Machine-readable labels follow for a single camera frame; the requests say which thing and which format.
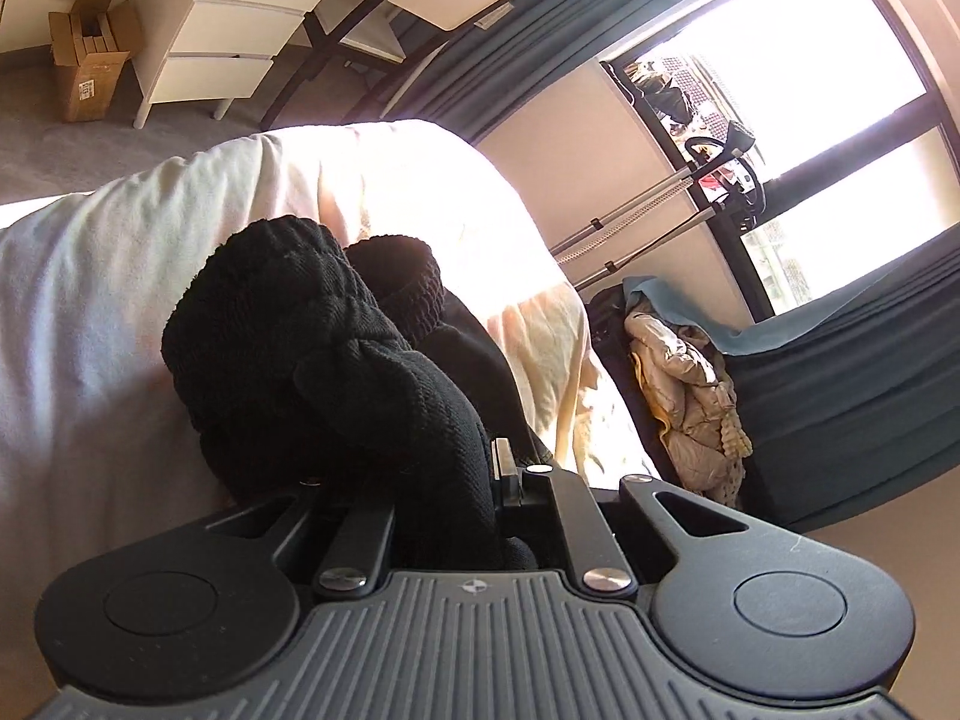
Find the ribbed rubber surface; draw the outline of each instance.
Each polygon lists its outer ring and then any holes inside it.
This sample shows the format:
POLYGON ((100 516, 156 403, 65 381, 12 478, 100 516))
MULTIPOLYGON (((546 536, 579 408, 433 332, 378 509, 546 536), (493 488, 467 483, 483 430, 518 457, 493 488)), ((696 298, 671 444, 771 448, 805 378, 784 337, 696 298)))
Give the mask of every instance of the ribbed rubber surface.
POLYGON ((771 709, 700 685, 621 604, 553 572, 395 574, 363 601, 314 610, 246 685, 179 707, 119 707, 61 691, 42 720, 904 720, 880 694, 771 709))

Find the clothing rack pole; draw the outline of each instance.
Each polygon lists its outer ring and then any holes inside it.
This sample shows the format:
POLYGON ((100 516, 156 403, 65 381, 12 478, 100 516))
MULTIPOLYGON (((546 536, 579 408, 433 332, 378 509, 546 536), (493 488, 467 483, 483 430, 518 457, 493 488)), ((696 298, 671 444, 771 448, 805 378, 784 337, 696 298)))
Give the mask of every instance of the clothing rack pole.
POLYGON ((672 173, 672 175, 664 178, 664 180, 661 182, 654 184, 650 187, 650 189, 644 191, 642 194, 631 197, 622 205, 617 206, 610 213, 604 215, 603 217, 590 220, 590 223, 586 227, 577 230, 577 232, 573 233, 572 235, 568 235, 568 237, 564 238, 557 245, 554 245, 554 247, 552 247, 550 250, 550 254, 552 254, 554 257, 556 257, 558 254, 563 254, 563 252, 568 250, 570 247, 573 247, 573 245, 579 244, 579 242, 586 240, 593 235, 593 233, 597 232, 598 230, 602 230, 616 218, 619 218, 621 215, 634 210, 638 205, 642 205, 648 200, 654 199, 654 197, 656 197, 658 194, 669 189, 674 184, 680 183, 680 181, 683 181, 688 177, 690 177, 690 165, 684 165, 680 168, 680 170, 677 170, 675 173, 672 173))
POLYGON ((637 259, 637 257, 649 254, 656 248, 660 248, 662 245, 668 244, 669 242, 673 241, 674 238, 682 235, 688 230, 692 230, 698 224, 710 220, 716 215, 717 208, 715 206, 712 205, 709 208, 704 208, 704 210, 699 211, 687 220, 682 221, 673 229, 667 230, 663 235, 661 235, 661 237, 649 242, 649 244, 645 245, 644 247, 640 247, 637 250, 632 251, 630 254, 621 257, 619 260, 609 261, 603 266, 602 269, 600 269, 600 271, 594 272, 594 274, 587 276, 587 278, 585 278, 583 281, 578 281, 573 288, 579 292, 580 290, 585 290, 587 287, 592 287, 598 281, 602 281, 603 279, 607 278, 607 276, 615 274, 616 271, 619 271, 623 266, 627 265, 628 263, 632 263, 632 261, 637 259))

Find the circular pad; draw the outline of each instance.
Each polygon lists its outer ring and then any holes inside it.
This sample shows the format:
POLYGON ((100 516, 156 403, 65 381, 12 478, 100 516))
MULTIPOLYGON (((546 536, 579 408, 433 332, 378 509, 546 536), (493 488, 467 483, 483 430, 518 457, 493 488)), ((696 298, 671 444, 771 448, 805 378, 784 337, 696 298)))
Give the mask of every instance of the circular pad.
POLYGON ((104 601, 115 626, 143 637, 181 634, 203 623, 217 605, 209 581, 179 571, 152 571, 114 587, 104 601))
POLYGON ((780 637, 814 637, 847 613, 844 594, 827 580, 800 571, 771 571, 744 581, 733 605, 751 625, 780 637))

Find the baseboard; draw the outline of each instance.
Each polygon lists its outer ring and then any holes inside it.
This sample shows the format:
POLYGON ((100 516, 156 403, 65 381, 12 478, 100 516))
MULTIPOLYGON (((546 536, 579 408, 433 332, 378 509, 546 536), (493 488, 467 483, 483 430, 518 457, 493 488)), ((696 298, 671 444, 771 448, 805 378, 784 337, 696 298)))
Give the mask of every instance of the baseboard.
POLYGON ((12 73, 30 67, 52 65, 50 46, 32 46, 14 52, 0 52, 0 73, 12 73))

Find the white duvet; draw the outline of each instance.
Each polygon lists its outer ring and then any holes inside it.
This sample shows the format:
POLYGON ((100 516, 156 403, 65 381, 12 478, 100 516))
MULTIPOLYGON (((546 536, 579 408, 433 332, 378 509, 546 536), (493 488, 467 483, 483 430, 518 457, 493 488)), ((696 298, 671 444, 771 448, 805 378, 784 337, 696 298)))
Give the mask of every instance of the white duvet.
POLYGON ((160 334, 217 245, 285 214, 320 220, 343 245, 381 233, 428 242, 557 460, 599 487, 654 472, 517 194, 433 124, 256 135, 64 196, 0 233, 0 718, 53 690, 32 642, 51 579, 227 503, 160 334))

